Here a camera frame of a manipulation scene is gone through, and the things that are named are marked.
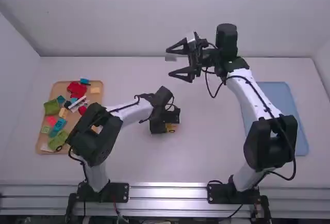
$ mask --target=wooden tray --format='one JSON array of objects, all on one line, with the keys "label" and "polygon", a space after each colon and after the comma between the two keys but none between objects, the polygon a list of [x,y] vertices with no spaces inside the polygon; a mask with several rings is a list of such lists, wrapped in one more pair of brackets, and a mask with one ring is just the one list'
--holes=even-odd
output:
[{"label": "wooden tray", "polygon": [[[66,100],[69,100],[70,99],[70,93],[67,92],[67,87],[71,82],[72,81],[58,81],[58,82],[54,83],[53,87],[52,87],[52,90],[51,90],[51,94],[49,96],[49,100],[55,99],[60,95],[62,95]],[[102,103],[102,96],[103,96],[103,83],[102,83],[102,81],[89,81],[89,83],[91,85],[87,86],[87,92],[86,92],[87,100],[89,100],[88,104],[95,103],[95,102],[98,102],[98,103],[101,104]],[[90,93],[90,88],[91,87],[99,87],[100,90],[101,90],[100,93],[91,94]],[[46,121],[45,117],[42,120],[39,132],[41,131],[41,129],[44,125],[49,126],[49,123]],[[66,120],[68,122],[65,125],[64,130],[67,131],[68,133],[70,133],[71,130],[73,129],[73,127],[78,122],[80,117],[81,117],[81,115],[79,114],[78,111],[76,111],[75,113],[72,113],[72,112],[69,111],[68,115],[66,117]],[[59,152],[46,152],[46,151],[41,150],[41,148],[43,148],[43,147],[48,147],[48,145],[47,145],[48,139],[49,139],[48,134],[39,133],[39,138],[38,138],[37,143],[36,143],[36,153],[38,153],[38,154],[67,154],[68,153],[69,145],[63,146],[62,150],[59,151]]]}]

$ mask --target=blue mat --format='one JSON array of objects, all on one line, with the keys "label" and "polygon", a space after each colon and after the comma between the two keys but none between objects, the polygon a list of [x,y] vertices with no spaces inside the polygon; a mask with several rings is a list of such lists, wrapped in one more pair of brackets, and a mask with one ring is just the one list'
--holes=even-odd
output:
[{"label": "blue mat", "polygon": [[[297,108],[295,106],[290,87],[285,82],[257,82],[258,86],[265,93],[268,99],[278,108],[284,115],[294,115],[298,121],[298,135],[295,144],[295,154],[297,156],[305,156],[308,154],[308,142],[304,134]],[[248,135],[253,120],[248,116],[246,111],[242,109],[245,134]]]}]

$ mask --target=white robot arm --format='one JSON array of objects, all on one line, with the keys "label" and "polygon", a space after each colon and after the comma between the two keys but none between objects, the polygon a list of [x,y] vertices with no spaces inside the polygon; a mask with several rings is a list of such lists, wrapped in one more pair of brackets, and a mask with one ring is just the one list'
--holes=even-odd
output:
[{"label": "white robot arm", "polygon": [[[246,162],[229,177],[227,184],[208,184],[210,204],[251,204],[257,184],[267,174],[292,180],[296,172],[294,148],[298,123],[294,116],[284,116],[269,101],[254,80],[249,65],[237,56],[237,51],[237,28],[233,24],[217,27],[215,45],[193,32],[166,50],[167,53],[188,55],[189,60],[188,67],[170,72],[169,76],[192,83],[201,71],[205,72],[205,77],[207,73],[215,74],[254,120],[244,144]],[[214,67],[214,72],[207,71],[210,67]],[[273,171],[291,161],[294,167],[291,177],[286,178]]]}]

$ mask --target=wire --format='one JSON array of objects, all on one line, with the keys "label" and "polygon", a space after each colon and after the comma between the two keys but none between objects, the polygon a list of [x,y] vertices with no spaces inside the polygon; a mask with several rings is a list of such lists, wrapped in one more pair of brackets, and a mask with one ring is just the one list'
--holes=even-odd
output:
[{"label": "wire", "polygon": [[93,121],[87,128],[86,130],[84,130],[82,133],[86,132],[87,130],[89,130],[94,124],[96,124],[98,121],[100,121],[102,118],[104,118],[107,114],[109,113],[112,113],[112,112],[118,112],[120,110],[123,110],[123,109],[126,109],[126,108],[129,108],[129,107],[132,107],[134,105],[138,105],[140,103],[140,96],[139,95],[135,95],[134,96],[134,99],[135,98],[138,98],[136,102],[132,103],[132,104],[128,104],[128,105],[125,105],[125,106],[122,106],[120,108],[116,108],[116,109],[111,109],[109,111],[107,111],[106,113],[104,113],[103,115],[99,116],[95,121]]},{"label": "wire", "polygon": [[[87,177],[87,174],[86,174],[86,165],[84,163],[84,161],[80,160],[80,159],[77,159],[75,157],[72,156],[71,154],[72,152],[72,147],[69,148],[69,151],[68,151],[68,156],[73,159],[74,161],[78,161],[80,162],[80,164],[82,165],[82,169],[84,171],[84,176],[85,176],[85,182],[88,183],[88,177]],[[84,216],[82,219],[84,219],[84,217],[86,216],[86,200],[84,199]]]},{"label": "wire", "polygon": [[87,174],[86,174],[86,165],[84,163],[84,161],[80,160],[80,159],[77,159],[75,157],[72,157],[71,155],[71,151],[72,151],[72,147],[69,148],[69,151],[68,151],[68,156],[73,159],[74,161],[78,161],[80,162],[80,164],[82,165],[82,169],[84,171],[84,176],[85,176],[85,181],[88,183],[88,178],[87,178]]},{"label": "wire", "polygon": [[256,93],[256,95],[258,96],[258,98],[260,99],[260,101],[262,102],[263,106],[265,107],[265,111],[269,113],[269,115],[272,117],[272,120],[275,122],[277,128],[279,129],[279,131],[281,132],[281,134],[284,136],[285,141],[287,142],[287,145],[289,147],[290,150],[290,155],[292,157],[292,161],[293,161],[293,173],[291,175],[291,177],[287,178],[277,172],[274,171],[266,171],[266,174],[274,174],[279,176],[280,178],[286,180],[286,181],[291,181],[294,179],[295,175],[296,175],[296,161],[295,161],[295,156],[294,156],[294,151],[293,151],[293,147],[290,143],[290,140],[287,136],[287,134],[285,133],[285,131],[282,129],[280,123],[278,122],[278,120],[274,117],[273,113],[270,111],[270,108],[267,106],[267,104],[265,103],[265,101],[262,99],[262,97],[260,96],[260,94],[258,93],[258,91],[256,90],[256,88],[252,85],[251,81],[249,81],[247,78],[245,78],[244,76],[241,75],[232,75],[226,78],[225,81],[227,81],[230,78],[241,78],[245,80],[245,83],[249,84],[251,86],[251,88],[253,89],[253,91]]},{"label": "wire", "polygon": [[207,184],[209,184],[209,183],[218,183],[218,184],[223,184],[221,181],[219,181],[219,180],[211,180],[211,181],[209,181]]},{"label": "wire", "polygon": [[221,86],[224,84],[224,82],[221,82],[220,85],[218,86],[216,93],[214,95],[212,95],[211,91],[210,91],[210,87],[208,86],[208,81],[207,81],[207,74],[210,73],[207,71],[208,68],[205,69],[205,83],[206,83],[206,87],[207,87],[207,91],[210,94],[211,98],[215,99],[218,95],[218,92],[221,88]]},{"label": "wire", "polygon": [[211,42],[207,42],[207,44],[208,44],[208,45],[211,45],[212,47],[214,47],[215,49],[217,49],[217,47],[216,47],[213,43],[211,43]]},{"label": "wire", "polygon": [[[220,180],[211,180],[211,181],[209,181],[208,183],[207,183],[207,185],[208,184],[210,184],[210,183],[218,183],[218,184],[223,184]],[[229,215],[229,216],[227,216],[227,217],[225,217],[224,219],[222,219],[221,221],[223,221],[223,220],[226,220],[226,219],[230,219],[230,218],[232,218],[234,215],[236,215],[236,213],[242,208],[242,206],[243,206],[243,204],[241,204],[231,215]]]},{"label": "wire", "polygon": [[117,208],[117,205],[116,205],[116,200],[114,198],[114,196],[112,196],[112,200],[113,200],[113,208],[114,208],[114,211],[115,213],[117,214],[117,224],[119,224],[119,220],[123,220],[124,222],[126,223],[129,223],[129,220],[128,219],[125,219],[121,213],[119,212],[118,208]]},{"label": "wire", "polygon": [[222,220],[220,220],[220,222],[227,220],[227,219],[231,219],[234,215],[237,214],[237,212],[243,207],[243,204],[241,204],[231,215],[229,215],[228,217],[223,218]]},{"label": "wire", "polygon": [[214,72],[206,71],[206,70],[203,69],[203,68],[202,68],[202,72],[204,72],[204,73],[209,73],[209,74],[216,74],[216,73],[214,73]]},{"label": "wire", "polygon": [[170,104],[167,104],[170,107],[168,107],[166,110],[169,110],[173,106],[173,103],[174,103],[174,95],[172,95],[172,102]]}]

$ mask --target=plastic piece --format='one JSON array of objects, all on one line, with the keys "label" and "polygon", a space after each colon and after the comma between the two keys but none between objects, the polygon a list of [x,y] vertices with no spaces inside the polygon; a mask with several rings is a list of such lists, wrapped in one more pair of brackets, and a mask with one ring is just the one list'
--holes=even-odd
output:
[{"label": "plastic piece", "polygon": [[61,105],[65,102],[65,98],[62,95],[60,95],[57,97],[57,102]]},{"label": "plastic piece", "polygon": [[77,94],[85,95],[85,93],[87,91],[87,86],[81,85],[78,82],[71,82],[67,87],[67,91],[70,93],[77,93]]},{"label": "plastic piece", "polygon": [[71,105],[72,103],[70,102],[70,101],[66,101],[65,103],[64,103],[64,107],[66,108],[66,109],[69,109],[69,106]]},{"label": "plastic piece", "polygon": [[80,83],[90,86],[89,79],[87,79],[87,78],[80,78]]},{"label": "plastic piece", "polygon": [[57,102],[57,99],[52,99],[43,104],[45,108],[45,115],[56,115],[60,111],[60,105]]},{"label": "plastic piece", "polygon": [[56,118],[53,116],[46,117],[46,121],[50,124],[51,127],[54,127],[57,122]]},{"label": "plastic piece", "polygon": [[49,137],[53,138],[57,135],[57,133],[64,128],[66,125],[67,121],[64,118],[59,118],[53,127],[53,130],[49,133]]},{"label": "plastic piece", "polygon": [[53,151],[55,151],[56,148],[64,145],[65,140],[67,139],[68,136],[69,134],[65,130],[60,130],[54,138],[48,141],[48,147]]},{"label": "plastic piece", "polygon": [[83,97],[85,94],[82,94],[82,93],[72,93],[70,95],[71,98],[77,98],[77,99],[80,99],[81,97]]},{"label": "plastic piece", "polygon": [[72,103],[68,108],[71,112],[76,112],[79,107],[83,106],[87,102],[86,96],[81,97],[76,102]]},{"label": "plastic piece", "polygon": [[58,116],[65,119],[68,115],[68,112],[69,111],[66,108],[61,108]]},{"label": "plastic piece", "polygon": [[101,89],[99,87],[92,87],[90,90],[91,93],[100,93]]},{"label": "plastic piece", "polygon": [[43,133],[43,134],[48,134],[48,132],[51,130],[51,127],[49,127],[49,126],[43,126],[42,128],[41,128],[41,133]]},{"label": "plastic piece", "polygon": [[78,108],[79,114],[83,115],[86,112],[87,108],[83,105]]}]

